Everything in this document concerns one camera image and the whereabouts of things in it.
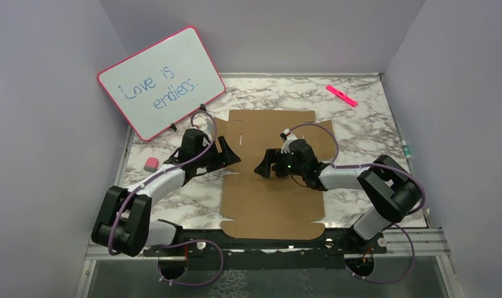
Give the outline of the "brown cardboard box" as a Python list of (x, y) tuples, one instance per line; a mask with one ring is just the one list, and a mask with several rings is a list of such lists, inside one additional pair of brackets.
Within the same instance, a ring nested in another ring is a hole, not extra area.
[(221, 228), (234, 238), (266, 240), (312, 240), (325, 226), (323, 193), (297, 185), (290, 177), (265, 179), (254, 173), (265, 152), (280, 148), (280, 134), (294, 133), (312, 147), (318, 160), (329, 160), (335, 146), (326, 130), (332, 121), (313, 127), (314, 111), (231, 110), (228, 120), (216, 119), (217, 134), (241, 159), (227, 167), (222, 183)]

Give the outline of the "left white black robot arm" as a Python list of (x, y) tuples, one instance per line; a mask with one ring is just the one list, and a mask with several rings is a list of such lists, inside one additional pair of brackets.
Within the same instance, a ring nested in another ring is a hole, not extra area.
[(127, 188), (111, 186), (106, 191), (91, 241), (108, 248), (111, 255), (137, 256), (149, 246), (177, 254), (183, 246), (181, 226), (167, 220), (152, 222), (152, 208), (199, 176), (199, 169), (210, 173), (240, 161), (223, 136), (213, 141), (202, 130), (187, 129), (180, 147), (156, 172)]

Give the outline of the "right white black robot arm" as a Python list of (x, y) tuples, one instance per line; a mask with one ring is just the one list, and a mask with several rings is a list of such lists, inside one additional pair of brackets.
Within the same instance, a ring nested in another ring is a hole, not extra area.
[(388, 155), (373, 163), (333, 165), (319, 161), (312, 147), (302, 139), (289, 141), (287, 148), (267, 149), (254, 173), (269, 178), (299, 176), (306, 187), (316, 191), (360, 189), (372, 208), (346, 231), (342, 239), (351, 251), (360, 253), (385, 228), (417, 212), (425, 199), (424, 187)]

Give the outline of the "pink whiteboard eraser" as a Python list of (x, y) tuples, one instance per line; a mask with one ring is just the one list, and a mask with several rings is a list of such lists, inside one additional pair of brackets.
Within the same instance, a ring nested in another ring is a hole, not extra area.
[(159, 160), (155, 157), (149, 157), (145, 161), (144, 171), (154, 173), (158, 170), (158, 167), (159, 167)]

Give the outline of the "pink framed whiteboard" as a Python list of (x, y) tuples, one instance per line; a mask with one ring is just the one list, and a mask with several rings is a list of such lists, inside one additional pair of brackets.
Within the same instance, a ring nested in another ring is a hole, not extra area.
[(144, 141), (154, 139), (226, 90), (194, 27), (102, 70), (97, 81)]

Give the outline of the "pink highlighter marker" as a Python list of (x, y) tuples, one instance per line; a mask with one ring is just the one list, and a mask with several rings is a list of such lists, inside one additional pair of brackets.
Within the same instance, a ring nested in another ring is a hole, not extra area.
[(332, 93), (333, 95), (335, 95), (336, 97), (340, 98), (341, 100), (343, 100), (346, 104), (348, 104), (349, 106), (351, 107), (357, 107), (358, 105), (358, 102), (353, 100), (351, 97), (349, 97), (346, 93), (336, 89), (335, 87), (331, 86), (331, 85), (327, 85), (326, 86), (326, 89)]

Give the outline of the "green capped marker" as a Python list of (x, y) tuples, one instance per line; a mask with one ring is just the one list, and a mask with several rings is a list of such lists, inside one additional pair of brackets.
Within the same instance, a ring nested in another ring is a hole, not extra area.
[(405, 155), (405, 158), (407, 160), (410, 160), (411, 159), (411, 152), (410, 152), (410, 149), (408, 147), (408, 144), (406, 143), (405, 140), (402, 140), (401, 141), (401, 146), (402, 146), (402, 149), (403, 149), (403, 153)]

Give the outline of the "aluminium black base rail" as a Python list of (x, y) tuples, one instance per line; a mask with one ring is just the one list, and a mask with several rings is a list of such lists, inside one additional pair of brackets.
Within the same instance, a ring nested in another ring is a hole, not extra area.
[(346, 249), (342, 229), (306, 241), (247, 240), (187, 230), (187, 250), (111, 256), (87, 248), (77, 297), (462, 297), (439, 228), (391, 229), (371, 252)]

